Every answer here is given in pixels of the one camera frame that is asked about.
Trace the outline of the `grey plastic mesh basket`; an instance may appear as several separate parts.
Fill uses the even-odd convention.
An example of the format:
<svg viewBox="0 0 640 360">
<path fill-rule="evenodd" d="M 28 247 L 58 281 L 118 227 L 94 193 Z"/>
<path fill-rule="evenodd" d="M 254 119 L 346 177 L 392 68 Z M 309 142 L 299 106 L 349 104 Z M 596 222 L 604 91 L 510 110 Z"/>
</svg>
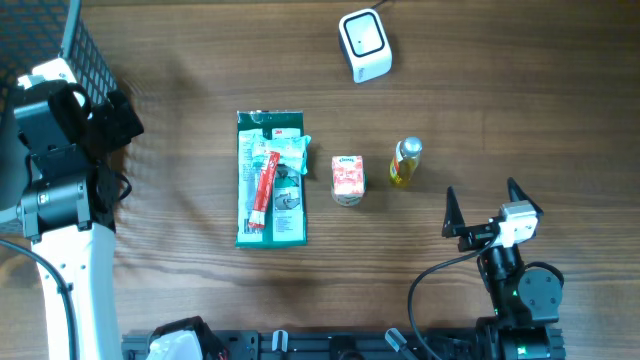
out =
<svg viewBox="0 0 640 360">
<path fill-rule="evenodd" d="M 94 104 L 117 82 L 81 18 L 78 0 L 1 0 L 1 233 L 22 232 L 16 205 L 28 184 L 26 147 L 18 140 L 9 100 L 18 78 L 63 58 Z"/>
</svg>

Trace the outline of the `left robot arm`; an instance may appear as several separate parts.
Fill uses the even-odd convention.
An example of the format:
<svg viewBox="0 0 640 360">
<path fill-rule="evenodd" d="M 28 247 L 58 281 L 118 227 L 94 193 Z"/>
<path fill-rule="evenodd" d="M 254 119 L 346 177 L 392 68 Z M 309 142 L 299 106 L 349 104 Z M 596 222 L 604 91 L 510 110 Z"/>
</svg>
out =
<svg viewBox="0 0 640 360">
<path fill-rule="evenodd" d="M 17 224 L 29 248 L 3 246 L 38 266 L 52 359 L 225 359 L 228 351 L 204 320 L 191 317 L 146 336 L 120 335 L 113 288 L 114 210 L 131 192 L 108 156 L 143 133 L 126 95 L 92 102 L 66 80 L 25 76 L 9 118 L 26 148 L 27 184 L 1 223 Z"/>
</svg>

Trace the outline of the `orange tissue box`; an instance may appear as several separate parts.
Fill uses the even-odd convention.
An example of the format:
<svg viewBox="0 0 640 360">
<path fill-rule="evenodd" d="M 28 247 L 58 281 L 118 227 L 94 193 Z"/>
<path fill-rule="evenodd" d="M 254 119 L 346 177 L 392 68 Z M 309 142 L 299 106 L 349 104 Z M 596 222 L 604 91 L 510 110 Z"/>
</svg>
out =
<svg viewBox="0 0 640 360">
<path fill-rule="evenodd" d="M 364 162 L 361 156 L 332 158 L 332 190 L 338 197 L 362 197 L 365 193 Z"/>
</svg>

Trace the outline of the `teal pack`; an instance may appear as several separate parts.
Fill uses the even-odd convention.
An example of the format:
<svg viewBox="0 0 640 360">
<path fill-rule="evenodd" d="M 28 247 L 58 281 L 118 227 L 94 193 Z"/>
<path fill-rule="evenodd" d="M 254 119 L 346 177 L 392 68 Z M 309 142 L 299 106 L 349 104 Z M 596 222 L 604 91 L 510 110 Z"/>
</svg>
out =
<svg viewBox="0 0 640 360">
<path fill-rule="evenodd" d="M 251 157 L 254 163 L 262 163 L 271 153 L 279 153 L 279 165 L 284 165 L 301 175 L 306 175 L 308 172 L 307 147 L 311 140 L 309 135 L 271 140 L 261 135 L 255 135 L 251 140 Z"/>
</svg>

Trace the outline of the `yellow oil bottle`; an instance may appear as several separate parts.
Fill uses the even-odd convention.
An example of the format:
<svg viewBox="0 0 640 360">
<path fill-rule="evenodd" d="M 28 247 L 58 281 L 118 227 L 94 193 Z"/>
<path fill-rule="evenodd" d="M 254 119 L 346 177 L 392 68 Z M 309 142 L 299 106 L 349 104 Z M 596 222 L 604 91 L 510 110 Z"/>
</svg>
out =
<svg viewBox="0 0 640 360">
<path fill-rule="evenodd" d="M 399 141 L 390 163 L 390 182 L 394 186 L 407 186 L 413 177 L 422 153 L 422 141 L 414 136 Z"/>
</svg>

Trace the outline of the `green 3M package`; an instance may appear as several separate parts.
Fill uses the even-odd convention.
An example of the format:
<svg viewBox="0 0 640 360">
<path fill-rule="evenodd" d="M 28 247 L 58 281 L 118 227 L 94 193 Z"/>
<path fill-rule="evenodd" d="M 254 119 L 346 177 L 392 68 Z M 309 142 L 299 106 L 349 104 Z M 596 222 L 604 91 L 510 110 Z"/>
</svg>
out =
<svg viewBox="0 0 640 360">
<path fill-rule="evenodd" d="M 304 116 L 296 111 L 247 111 L 237 113 L 238 233 L 239 248 L 287 248 L 307 243 L 304 175 L 289 166 L 277 168 L 274 190 L 263 230 L 249 227 L 258 185 L 258 172 L 250 154 L 254 136 L 290 140 L 304 135 Z"/>
</svg>

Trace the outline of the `green lidded jar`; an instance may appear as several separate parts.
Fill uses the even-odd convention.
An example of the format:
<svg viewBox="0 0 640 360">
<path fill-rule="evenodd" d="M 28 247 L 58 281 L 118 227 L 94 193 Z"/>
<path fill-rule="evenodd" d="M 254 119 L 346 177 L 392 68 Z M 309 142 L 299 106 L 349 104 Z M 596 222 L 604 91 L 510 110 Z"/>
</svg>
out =
<svg viewBox="0 0 640 360">
<path fill-rule="evenodd" d="M 341 206 L 351 207 L 359 204 L 366 194 L 367 177 L 365 174 L 355 176 L 336 175 L 333 178 L 331 195 Z"/>
</svg>

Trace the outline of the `red stick sachet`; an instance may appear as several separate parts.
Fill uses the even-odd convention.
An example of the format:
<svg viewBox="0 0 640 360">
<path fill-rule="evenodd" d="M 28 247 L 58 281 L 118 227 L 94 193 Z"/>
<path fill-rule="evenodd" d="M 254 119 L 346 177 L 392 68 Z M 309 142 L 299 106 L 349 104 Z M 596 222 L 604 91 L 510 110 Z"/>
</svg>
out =
<svg viewBox="0 0 640 360">
<path fill-rule="evenodd" d="M 266 212 L 271 199 L 271 192 L 273 190 L 273 183 L 279 160 L 279 152 L 268 152 L 264 157 L 264 161 L 259 171 L 259 180 L 256 188 L 253 208 L 248 220 L 248 226 L 251 229 L 265 228 Z"/>
</svg>

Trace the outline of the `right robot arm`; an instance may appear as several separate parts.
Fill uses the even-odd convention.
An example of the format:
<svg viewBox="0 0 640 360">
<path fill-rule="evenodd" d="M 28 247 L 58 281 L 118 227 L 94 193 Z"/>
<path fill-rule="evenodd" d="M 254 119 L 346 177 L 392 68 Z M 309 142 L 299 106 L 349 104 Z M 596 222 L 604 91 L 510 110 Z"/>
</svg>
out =
<svg viewBox="0 0 640 360">
<path fill-rule="evenodd" d="M 519 245 L 537 235 L 543 210 L 507 180 L 509 201 L 486 224 L 467 225 L 453 188 L 447 189 L 442 236 L 457 238 L 458 250 L 475 252 L 481 279 L 494 308 L 477 320 L 474 355 L 478 359 L 564 359 L 559 321 L 564 276 L 545 262 L 523 261 Z"/>
</svg>

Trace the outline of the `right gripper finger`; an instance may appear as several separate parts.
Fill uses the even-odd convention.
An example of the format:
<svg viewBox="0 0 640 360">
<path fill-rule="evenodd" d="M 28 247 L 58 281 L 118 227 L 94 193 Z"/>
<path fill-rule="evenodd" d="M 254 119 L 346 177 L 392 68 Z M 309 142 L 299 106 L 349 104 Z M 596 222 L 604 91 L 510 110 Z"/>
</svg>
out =
<svg viewBox="0 0 640 360">
<path fill-rule="evenodd" d="M 534 208 L 537 216 L 544 215 L 544 211 L 522 190 L 513 177 L 507 179 L 507 192 L 511 202 L 528 201 Z"/>
<path fill-rule="evenodd" d="M 466 233 L 466 225 L 457 197 L 452 186 L 447 188 L 446 209 L 443 220 L 442 236 L 444 238 L 461 237 Z"/>
</svg>

